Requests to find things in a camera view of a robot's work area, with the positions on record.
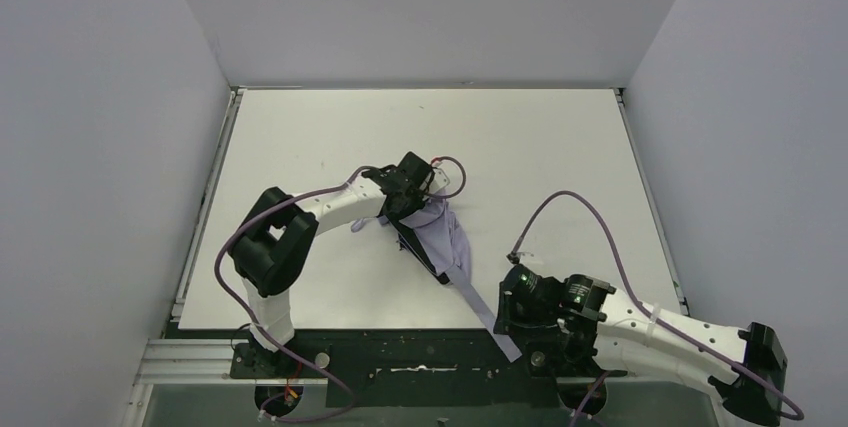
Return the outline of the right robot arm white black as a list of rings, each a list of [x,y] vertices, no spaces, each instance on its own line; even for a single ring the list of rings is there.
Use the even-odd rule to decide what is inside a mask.
[[[782,420],[788,360],[775,330],[699,321],[637,305],[623,289],[573,274],[542,277],[516,264],[499,284],[494,330],[509,336],[536,377],[626,372],[673,382],[760,426]]]

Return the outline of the lavender folding umbrella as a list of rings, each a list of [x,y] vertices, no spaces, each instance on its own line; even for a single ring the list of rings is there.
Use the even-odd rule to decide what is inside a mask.
[[[472,285],[469,238],[446,200],[429,200],[423,209],[396,222],[385,216],[377,222],[392,226],[401,249],[447,282],[439,297],[429,293],[417,303],[426,329],[484,329],[509,363],[521,358],[509,336],[494,332],[496,316]]]

